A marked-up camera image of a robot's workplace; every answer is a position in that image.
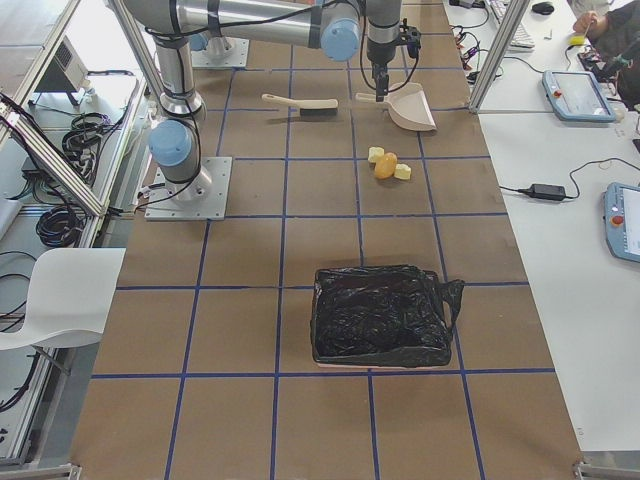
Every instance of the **blue device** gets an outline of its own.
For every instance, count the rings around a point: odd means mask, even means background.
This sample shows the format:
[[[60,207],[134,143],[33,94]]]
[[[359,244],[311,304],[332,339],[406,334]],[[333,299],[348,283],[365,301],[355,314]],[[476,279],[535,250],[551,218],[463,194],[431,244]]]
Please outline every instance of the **blue device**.
[[[547,70],[542,74],[542,85],[561,120],[608,123],[616,119],[591,72]]]
[[[609,185],[604,194],[604,228],[615,257],[640,262],[640,188]]]

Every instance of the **black plastic bag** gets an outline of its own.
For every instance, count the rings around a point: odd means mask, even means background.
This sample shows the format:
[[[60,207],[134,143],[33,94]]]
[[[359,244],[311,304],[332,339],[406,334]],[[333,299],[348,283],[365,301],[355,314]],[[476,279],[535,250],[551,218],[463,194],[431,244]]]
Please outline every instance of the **black plastic bag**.
[[[318,270],[313,358],[337,365],[447,365],[463,288],[462,280],[443,284],[435,272],[410,265]]]

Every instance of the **chair seat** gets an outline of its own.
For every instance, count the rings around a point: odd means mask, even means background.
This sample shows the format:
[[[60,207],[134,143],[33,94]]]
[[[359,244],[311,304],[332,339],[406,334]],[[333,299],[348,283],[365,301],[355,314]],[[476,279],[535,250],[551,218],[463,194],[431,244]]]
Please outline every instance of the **chair seat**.
[[[42,254],[31,274],[22,328],[0,333],[0,350],[99,342],[124,252],[123,248],[59,248]]]

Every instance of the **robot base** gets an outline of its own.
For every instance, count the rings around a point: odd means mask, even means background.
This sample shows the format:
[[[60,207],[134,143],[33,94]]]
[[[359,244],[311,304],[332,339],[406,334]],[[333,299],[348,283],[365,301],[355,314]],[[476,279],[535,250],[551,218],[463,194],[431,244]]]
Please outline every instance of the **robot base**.
[[[227,208],[231,164],[231,157],[203,157],[202,168],[206,169],[213,179],[209,192],[202,198],[190,202],[168,199],[149,205],[145,218],[149,221],[223,220]],[[158,169],[154,183],[164,181],[164,175]],[[168,196],[166,189],[152,190],[149,201],[162,200]]]
[[[206,52],[191,52],[191,64],[194,69],[223,70],[245,68],[249,58],[249,40],[234,38],[235,45],[224,57],[211,58]]]

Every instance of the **blue joint cap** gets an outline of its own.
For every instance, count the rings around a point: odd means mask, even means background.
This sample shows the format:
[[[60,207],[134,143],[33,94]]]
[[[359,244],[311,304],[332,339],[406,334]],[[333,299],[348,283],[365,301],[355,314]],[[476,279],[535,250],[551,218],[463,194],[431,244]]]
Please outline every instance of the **blue joint cap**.
[[[162,167],[175,167],[185,161],[192,147],[189,129],[175,120],[165,120],[149,134],[149,150]]]
[[[360,48],[358,22],[342,18],[329,24],[324,30],[320,45],[325,55],[335,62],[346,62]]]
[[[203,33],[196,33],[189,37],[189,45],[191,46],[191,50],[194,52],[201,52],[202,50],[207,49],[207,45],[209,45],[209,38]]]

